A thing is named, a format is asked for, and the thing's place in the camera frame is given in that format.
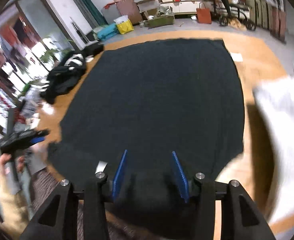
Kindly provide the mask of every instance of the wooden table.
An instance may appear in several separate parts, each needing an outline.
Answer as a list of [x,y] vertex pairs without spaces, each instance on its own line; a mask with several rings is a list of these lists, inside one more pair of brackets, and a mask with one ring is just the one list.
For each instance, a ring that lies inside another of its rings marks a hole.
[[[277,57],[261,39],[228,32],[175,31],[152,33],[107,44],[105,50],[118,49],[145,41],[173,38],[223,39],[229,52],[242,54],[243,62],[236,63],[236,66],[241,79],[245,104],[245,127],[243,134],[244,153],[239,154],[233,159],[220,172],[216,180],[228,183],[232,179],[237,179],[256,202],[261,212],[268,218],[268,214],[272,209],[272,205],[266,206],[266,202],[269,196],[274,170],[273,153],[263,121],[254,104],[252,88],[261,80],[274,80],[286,76],[285,70]],[[51,130],[50,135],[47,136],[46,141],[43,143],[46,144],[61,139],[59,122],[64,117],[69,104],[87,74],[95,66],[95,63],[99,60],[101,55],[102,54],[97,55],[87,64],[86,74],[68,95],[59,96],[53,106],[45,105],[40,111],[41,120],[38,128],[48,128]],[[55,172],[52,166],[50,166],[49,169],[57,179],[62,179],[62,176]],[[216,201],[214,239],[217,240],[220,239],[221,228],[221,207],[219,204],[219,201]],[[107,218],[111,220],[115,219],[110,214],[107,214]],[[294,225],[294,221],[292,220],[294,216],[288,219],[290,219],[290,222],[284,220],[276,225],[271,225],[273,232],[276,234],[291,228]]]

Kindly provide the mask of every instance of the silver bolt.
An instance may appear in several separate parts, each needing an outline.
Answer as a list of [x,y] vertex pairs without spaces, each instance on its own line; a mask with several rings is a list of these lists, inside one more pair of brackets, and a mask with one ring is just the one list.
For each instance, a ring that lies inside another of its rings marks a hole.
[[240,185],[240,183],[239,183],[239,181],[233,179],[233,180],[231,181],[231,185],[234,186],[234,187],[238,187],[238,186]]
[[69,184],[69,180],[67,179],[63,179],[61,182],[60,182],[60,185],[62,186],[67,186]]
[[102,179],[103,177],[105,177],[105,173],[102,171],[96,173],[96,178]]
[[196,178],[197,179],[204,179],[205,175],[201,172],[196,173]]

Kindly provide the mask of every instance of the stroller wheel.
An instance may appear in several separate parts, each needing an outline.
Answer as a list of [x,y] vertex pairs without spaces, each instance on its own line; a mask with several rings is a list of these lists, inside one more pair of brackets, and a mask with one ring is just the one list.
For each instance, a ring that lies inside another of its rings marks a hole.
[[220,26],[228,26],[229,20],[226,16],[221,15],[219,18]]
[[254,23],[252,21],[248,21],[246,24],[245,24],[247,30],[250,30],[252,31],[253,30],[253,26],[254,26]]

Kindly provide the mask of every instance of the yellow bag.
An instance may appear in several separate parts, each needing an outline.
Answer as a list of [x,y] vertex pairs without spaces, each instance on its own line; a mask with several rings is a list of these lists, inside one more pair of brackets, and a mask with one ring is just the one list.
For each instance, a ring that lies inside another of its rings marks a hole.
[[120,32],[120,34],[125,34],[134,30],[133,25],[131,24],[128,16],[121,16],[114,20],[116,22],[116,26]]

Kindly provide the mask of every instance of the white cloth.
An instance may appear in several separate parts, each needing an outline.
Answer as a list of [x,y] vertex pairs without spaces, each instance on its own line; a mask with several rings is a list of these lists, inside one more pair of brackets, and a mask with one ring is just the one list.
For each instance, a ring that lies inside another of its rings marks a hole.
[[274,152],[274,223],[294,214],[294,77],[263,82],[253,92]]

